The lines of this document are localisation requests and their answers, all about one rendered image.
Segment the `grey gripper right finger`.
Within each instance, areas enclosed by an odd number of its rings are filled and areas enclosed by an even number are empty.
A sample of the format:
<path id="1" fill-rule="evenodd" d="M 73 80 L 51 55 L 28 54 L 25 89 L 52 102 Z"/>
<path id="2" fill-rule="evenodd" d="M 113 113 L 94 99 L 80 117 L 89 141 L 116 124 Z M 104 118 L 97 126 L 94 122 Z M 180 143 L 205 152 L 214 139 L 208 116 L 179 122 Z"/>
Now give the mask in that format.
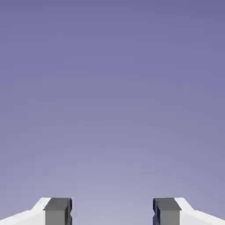
<path id="1" fill-rule="evenodd" d="M 194 210 L 185 198 L 154 198 L 152 225 L 225 225 L 225 220 Z"/>

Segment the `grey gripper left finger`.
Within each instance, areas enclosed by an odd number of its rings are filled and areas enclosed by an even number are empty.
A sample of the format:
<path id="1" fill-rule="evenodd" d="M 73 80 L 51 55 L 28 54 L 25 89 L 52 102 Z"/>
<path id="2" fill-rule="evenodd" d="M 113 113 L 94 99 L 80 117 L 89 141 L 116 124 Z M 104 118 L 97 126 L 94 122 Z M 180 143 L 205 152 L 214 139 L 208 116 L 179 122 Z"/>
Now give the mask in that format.
<path id="1" fill-rule="evenodd" d="M 73 225 L 71 198 L 42 197 L 32 209 L 0 220 L 0 225 Z"/>

